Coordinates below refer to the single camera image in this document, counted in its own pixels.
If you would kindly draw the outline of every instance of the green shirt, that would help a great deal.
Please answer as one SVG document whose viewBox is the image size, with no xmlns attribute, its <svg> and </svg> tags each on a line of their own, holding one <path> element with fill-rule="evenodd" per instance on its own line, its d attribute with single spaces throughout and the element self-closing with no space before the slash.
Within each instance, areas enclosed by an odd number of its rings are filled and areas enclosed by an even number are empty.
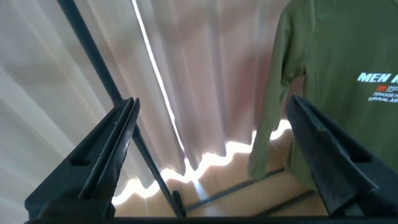
<svg viewBox="0 0 398 224">
<path fill-rule="evenodd" d="M 398 0 L 292 0 L 274 42 L 260 123 L 248 164 L 264 176 L 267 148 L 290 82 L 375 156 L 398 170 Z M 286 167 L 315 188 L 294 141 Z"/>
</svg>

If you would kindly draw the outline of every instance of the metal frame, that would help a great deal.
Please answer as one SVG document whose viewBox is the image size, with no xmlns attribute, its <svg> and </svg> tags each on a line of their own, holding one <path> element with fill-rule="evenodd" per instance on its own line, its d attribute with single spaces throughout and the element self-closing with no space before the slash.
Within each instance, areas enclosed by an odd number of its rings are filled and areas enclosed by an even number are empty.
<svg viewBox="0 0 398 224">
<path fill-rule="evenodd" d="M 112 99 L 113 105 L 117 105 L 118 103 L 122 102 L 122 100 L 123 100 L 122 96 L 121 96 L 115 82 L 113 81 L 112 76 L 111 76 L 111 74 L 110 74 L 110 72 L 109 72 L 109 70 L 108 70 L 77 6 L 76 6 L 75 2 L 73 0 L 57 0 L 57 1 L 58 1 L 59 6 L 62 9 L 64 15 L 66 16 L 69 24 L 71 25 L 73 31 L 75 32 L 81 46 L 83 47 L 85 53 L 87 54 L 90 62 L 92 63 L 94 69 L 96 70 L 99 79 L 101 80 L 106 91 L 108 92 L 109 97 Z M 274 171 L 268 173 L 267 175 L 265 175 L 260 180 L 247 180 L 240 184 L 234 185 L 228 189 L 222 190 L 221 192 L 219 192 L 205 200 L 202 200 L 201 202 L 194 203 L 194 204 L 184 207 L 182 204 L 182 200 L 180 198 L 179 192 L 175 190 L 175 191 L 173 191 L 172 194 L 170 193 L 170 190 L 168 189 L 165 181 L 163 180 L 162 176 L 160 175 L 159 169 L 157 168 L 153 158 L 150 156 L 148 147 L 147 147 L 144 139 L 142 138 L 142 135 L 141 135 L 138 125 L 136 125 L 136 127 L 134 128 L 134 134 L 132 136 L 132 139 L 134 140 L 136 146 L 138 147 L 138 150 L 140 151 L 146 164 L 148 165 L 150 172 L 154 176 L 155 180 L 158 182 L 161 191 L 165 195 L 165 198 L 167 199 L 168 203 L 172 207 L 176 216 L 179 218 L 185 218 L 187 211 L 196 209 L 206 203 L 209 203 L 218 198 L 224 197 L 225 195 L 231 194 L 237 190 L 240 190 L 244 187 L 250 186 L 256 182 L 264 180 L 268 177 L 276 175 L 285 170 L 284 168 L 274 170 Z"/>
</svg>

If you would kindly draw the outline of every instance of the black bar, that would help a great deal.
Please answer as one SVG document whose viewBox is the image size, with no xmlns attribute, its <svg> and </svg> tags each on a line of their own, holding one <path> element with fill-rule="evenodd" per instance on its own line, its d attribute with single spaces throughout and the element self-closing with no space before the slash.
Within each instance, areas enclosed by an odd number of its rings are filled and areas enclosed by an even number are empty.
<svg viewBox="0 0 398 224">
<path fill-rule="evenodd" d="M 270 215 L 270 214 L 272 214 L 274 212 L 282 210 L 283 208 L 287 208 L 287 207 L 289 207 L 291 205 L 294 205 L 296 203 L 302 202 L 305 199 L 311 197 L 312 195 L 315 195 L 315 192 L 312 191 L 312 190 L 309 190 L 309 191 L 304 192 L 304 193 L 302 193 L 302 194 L 300 194 L 300 195 L 298 195 L 298 196 L 296 196 L 294 198 L 291 198 L 291 199 L 287 200 L 286 202 L 280 203 L 280 204 L 278 204 L 278 205 L 276 205 L 276 206 L 274 206 L 272 208 L 269 208 L 266 211 L 264 211 L 264 212 L 262 212 L 260 214 L 257 214 L 256 216 L 268 216 L 268 215 Z"/>
<path fill-rule="evenodd" d="M 73 0 L 57 1 L 63 13 L 67 17 L 70 26 L 72 27 L 73 31 L 75 31 L 81 46 L 87 54 L 87 57 L 93 64 L 99 79 L 101 79 L 102 84 L 111 97 L 113 105 L 117 105 L 123 100 L 122 96 L 120 95 L 120 92 L 116 87 L 116 84 L 114 83 L 112 76 L 100 54 L 100 51 L 98 50 L 75 2 Z"/>
<path fill-rule="evenodd" d="M 152 175 L 155 177 L 155 180 L 159 184 L 160 189 L 162 190 L 164 196 L 166 197 L 167 201 L 169 202 L 170 206 L 172 207 L 174 213 L 176 214 L 177 217 L 183 218 L 183 213 L 182 211 L 178 208 L 177 204 L 173 200 L 172 194 L 170 193 L 169 189 L 166 186 L 166 183 L 164 182 L 154 160 L 149 154 L 148 148 L 142 139 L 141 136 L 141 131 L 139 130 L 138 126 L 134 129 L 134 133 L 132 135 L 132 138 L 134 142 L 136 143 L 139 152 L 141 153 L 142 157 L 144 158 L 145 162 L 147 163 L 150 172 Z"/>
<path fill-rule="evenodd" d="M 185 207 L 185 211 L 188 212 L 188 211 L 191 211 L 193 209 L 196 209 L 196 208 L 198 208 L 198 207 L 200 207 L 200 206 L 202 206 L 202 205 L 204 205 L 206 203 L 212 202 L 212 201 L 214 201 L 216 199 L 219 199 L 221 197 L 229 195 L 229 194 L 231 194 L 231 193 L 233 193 L 233 192 L 235 192 L 237 190 L 240 190 L 242 188 L 245 188 L 247 186 L 255 184 L 255 183 L 259 182 L 259 181 L 262 181 L 262 180 L 264 180 L 264 179 L 266 179 L 268 177 L 271 177 L 271 176 L 273 176 L 275 174 L 278 174 L 278 173 L 280 173 L 282 171 L 285 171 L 285 168 L 280 168 L 280 169 L 277 169 L 277 170 L 273 170 L 273 171 L 269 172 L 268 174 L 266 174 L 263 178 L 261 178 L 259 180 L 247 180 L 247 181 L 244 181 L 244 182 L 242 182 L 240 184 L 236 184 L 236 185 L 234 185 L 234 186 L 232 186 L 232 187 L 230 187 L 228 189 L 225 189 L 225 190 L 222 190 L 222 191 L 218 192 L 216 195 L 213 195 L 210 198 L 206 198 L 206 199 L 202 200 L 201 202 L 194 203 L 192 205 L 186 206 Z"/>
</svg>

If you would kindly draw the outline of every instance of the metal pole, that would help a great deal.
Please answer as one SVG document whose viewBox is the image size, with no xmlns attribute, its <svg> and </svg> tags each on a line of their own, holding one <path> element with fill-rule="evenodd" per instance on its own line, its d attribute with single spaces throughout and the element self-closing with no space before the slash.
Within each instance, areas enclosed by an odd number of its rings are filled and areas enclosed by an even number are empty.
<svg viewBox="0 0 398 224">
<path fill-rule="evenodd" d="M 91 36 L 75 2 L 73 0 L 57 0 L 59 6 L 61 7 L 63 13 L 68 19 L 69 24 L 71 25 L 73 31 L 75 32 L 81 46 L 85 50 L 90 62 L 93 64 L 95 71 L 98 74 L 99 79 L 101 79 L 102 84 L 104 85 L 106 91 L 112 99 L 114 105 L 117 105 L 119 102 L 122 102 L 122 96 L 115 85 L 112 76 L 106 67 L 106 64 Z M 155 177 L 155 180 L 158 182 L 160 189 L 165 195 L 167 201 L 169 201 L 170 206 L 173 208 L 177 217 L 182 218 L 182 208 L 180 208 L 176 201 L 173 199 L 172 194 L 166 186 L 160 172 L 153 160 L 150 156 L 148 148 L 141 136 L 141 132 L 139 130 L 138 125 L 136 125 L 133 134 L 133 140 L 136 143 L 140 153 L 142 154 L 145 162 L 147 163 L 152 175 Z"/>
</svg>

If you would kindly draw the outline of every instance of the long-sleeve shirt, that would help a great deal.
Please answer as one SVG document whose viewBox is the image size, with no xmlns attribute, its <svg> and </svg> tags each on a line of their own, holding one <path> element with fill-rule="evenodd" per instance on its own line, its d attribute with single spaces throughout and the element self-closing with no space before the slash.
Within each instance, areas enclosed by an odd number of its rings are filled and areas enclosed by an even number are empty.
<svg viewBox="0 0 398 224">
<path fill-rule="evenodd" d="M 266 171 L 269 137 L 289 84 L 398 171 L 398 0 L 292 0 L 283 10 L 248 175 Z M 285 166 L 315 188 L 293 143 Z"/>
</svg>

